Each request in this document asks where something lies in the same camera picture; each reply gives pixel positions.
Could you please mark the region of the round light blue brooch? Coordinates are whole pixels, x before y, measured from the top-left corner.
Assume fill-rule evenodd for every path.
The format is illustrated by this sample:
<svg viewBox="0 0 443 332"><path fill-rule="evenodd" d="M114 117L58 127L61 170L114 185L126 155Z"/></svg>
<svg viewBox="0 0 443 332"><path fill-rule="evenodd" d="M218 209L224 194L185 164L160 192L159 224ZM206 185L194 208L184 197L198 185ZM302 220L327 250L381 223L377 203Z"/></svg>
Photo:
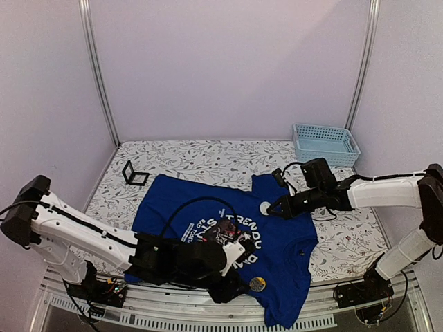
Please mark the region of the round light blue brooch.
<svg viewBox="0 0 443 332"><path fill-rule="evenodd" d="M267 201L261 202L259 206L260 213L264 216L269 216L268 209L271 207L271 204Z"/></svg>

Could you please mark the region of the blue printed t-shirt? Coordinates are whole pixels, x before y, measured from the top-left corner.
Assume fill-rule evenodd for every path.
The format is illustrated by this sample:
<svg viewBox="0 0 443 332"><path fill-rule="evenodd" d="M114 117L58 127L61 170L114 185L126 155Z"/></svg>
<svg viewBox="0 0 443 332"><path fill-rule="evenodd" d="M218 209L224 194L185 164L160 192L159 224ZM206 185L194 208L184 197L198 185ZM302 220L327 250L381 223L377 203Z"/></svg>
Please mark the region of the blue printed t-shirt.
<svg viewBox="0 0 443 332"><path fill-rule="evenodd" d="M291 220L261 214L261 202L272 203L286 192L270 174L251 180L251 190L244 191L158 175L138 207L132 230L158 235L172 218L165 237L190 243L201 241L205 231L227 219L232 228L252 234L255 251L233 268L248 284L254 277L265 279L266 288L250 290L249 295L264 307L267 326L289 329L309 292L316 229L309 213Z"/></svg>

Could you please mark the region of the light blue plastic basket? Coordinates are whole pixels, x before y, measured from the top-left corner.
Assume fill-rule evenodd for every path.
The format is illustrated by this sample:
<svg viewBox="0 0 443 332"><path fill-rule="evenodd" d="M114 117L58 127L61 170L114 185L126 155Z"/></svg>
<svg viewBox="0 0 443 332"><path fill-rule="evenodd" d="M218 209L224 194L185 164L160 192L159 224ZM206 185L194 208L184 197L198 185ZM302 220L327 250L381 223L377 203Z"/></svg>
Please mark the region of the light blue plastic basket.
<svg viewBox="0 0 443 332"><path fill-rule="evenodd" d="M353 167L361 155L351 132L344 128L293 124L293 143L300 162L325 158L329 166Z"/></svg>

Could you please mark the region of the round yellow blue brooch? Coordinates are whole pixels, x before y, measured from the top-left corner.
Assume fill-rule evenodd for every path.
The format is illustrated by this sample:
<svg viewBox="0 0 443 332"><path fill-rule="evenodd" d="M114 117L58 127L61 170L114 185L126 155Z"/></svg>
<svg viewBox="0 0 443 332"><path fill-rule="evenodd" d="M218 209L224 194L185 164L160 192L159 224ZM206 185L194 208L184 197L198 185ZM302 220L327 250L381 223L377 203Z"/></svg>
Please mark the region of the round yellow blue brooch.
<svg viewBox="0 0 443 332"><path fill-rule="evenodd" d="M262 292L266 288L266 281L262 277L254 277L249 282L250 289L254 292Z"/></svg>

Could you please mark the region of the black brooch box yellow brooch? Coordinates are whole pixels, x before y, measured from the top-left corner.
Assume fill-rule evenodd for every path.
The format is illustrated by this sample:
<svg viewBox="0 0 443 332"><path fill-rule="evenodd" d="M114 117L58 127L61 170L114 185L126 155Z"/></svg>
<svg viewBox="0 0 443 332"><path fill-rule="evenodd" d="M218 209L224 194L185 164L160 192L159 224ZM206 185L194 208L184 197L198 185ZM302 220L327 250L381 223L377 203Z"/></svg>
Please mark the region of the black brooch box yellow brooch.
<svg viewBox="0 0 443 332"><path fill-rule="evenodd" d="M133 186L145 186L150 176L147 172L136 172L130 160L125 163L122 174L125 183Z"/></svg>

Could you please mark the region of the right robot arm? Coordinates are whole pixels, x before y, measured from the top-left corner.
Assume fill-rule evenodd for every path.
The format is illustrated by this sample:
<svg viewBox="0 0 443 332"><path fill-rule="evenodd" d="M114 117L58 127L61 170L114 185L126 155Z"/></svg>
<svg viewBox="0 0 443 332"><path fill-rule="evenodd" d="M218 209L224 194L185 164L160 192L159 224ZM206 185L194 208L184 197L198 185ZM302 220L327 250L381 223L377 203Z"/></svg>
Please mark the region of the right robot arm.
<svg viewBox="0 0 443 332"><path fill-rule="evenodd" d="M261 213L292 219L319 208L349 212L373 208L395 221L406 218L403 237L366 270L358 296L371 302L404 268L421 261L434 247L442 245L442 166L384 176L351 175L337 180L324 158L299 164L307 189L297 191L286 171L272 173L279 186L288 190L272 203L263 202Z"/></svg>

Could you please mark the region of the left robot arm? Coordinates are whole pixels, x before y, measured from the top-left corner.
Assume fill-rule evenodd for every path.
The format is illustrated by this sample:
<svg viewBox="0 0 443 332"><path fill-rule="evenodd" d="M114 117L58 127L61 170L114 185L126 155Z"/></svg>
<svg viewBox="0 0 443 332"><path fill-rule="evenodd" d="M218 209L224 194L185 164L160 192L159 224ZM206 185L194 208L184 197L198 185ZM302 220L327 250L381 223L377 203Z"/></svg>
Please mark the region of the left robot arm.
<svg viewBox="0 0 443 332"><path fill-rule="evenodd" d="M81 249L143 282L205 289L218 304L249 292L234 264L253 251L252 241L238 229L227 239L215 238L223 223L202 241L169 239L164 232L146 234L113 228L74 209L52 193L49 178L36 176L1 211L1 232L22 248L38 252L66 282L67 294L91 304L120 308L127 287L97 278Z"/></svg>

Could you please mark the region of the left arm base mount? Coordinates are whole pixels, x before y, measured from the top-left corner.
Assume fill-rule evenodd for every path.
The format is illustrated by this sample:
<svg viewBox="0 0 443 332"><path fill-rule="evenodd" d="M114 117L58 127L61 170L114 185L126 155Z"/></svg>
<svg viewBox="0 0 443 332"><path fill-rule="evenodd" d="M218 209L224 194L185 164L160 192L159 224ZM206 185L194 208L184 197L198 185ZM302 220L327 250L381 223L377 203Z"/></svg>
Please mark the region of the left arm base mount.
<svg viewBox="0 0 443 332"><path fill-rule="evenodd" d="M97 269L86 261L86 275L80 284L67 283L67 293L90 304L122 308L127 295L127 283L111 278L110 282L97 279Z"/></svg>

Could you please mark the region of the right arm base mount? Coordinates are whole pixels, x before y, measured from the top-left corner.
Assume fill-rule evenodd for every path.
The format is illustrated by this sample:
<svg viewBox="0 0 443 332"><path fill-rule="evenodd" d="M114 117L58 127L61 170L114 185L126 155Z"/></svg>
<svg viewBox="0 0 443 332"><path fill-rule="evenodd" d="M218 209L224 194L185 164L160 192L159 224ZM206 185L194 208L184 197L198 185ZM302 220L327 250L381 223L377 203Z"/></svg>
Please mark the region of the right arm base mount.
<svg viewBox="0 0 443 332"><path fill-rule="evenodd" d="M385 280L374 270L363 276L362 282L338 283L333 291L333 298L339 308L348 308L378 301L374 306L356 310L357 318L364 324L378 324L392 303L394 290L390 280Z"/></svg>

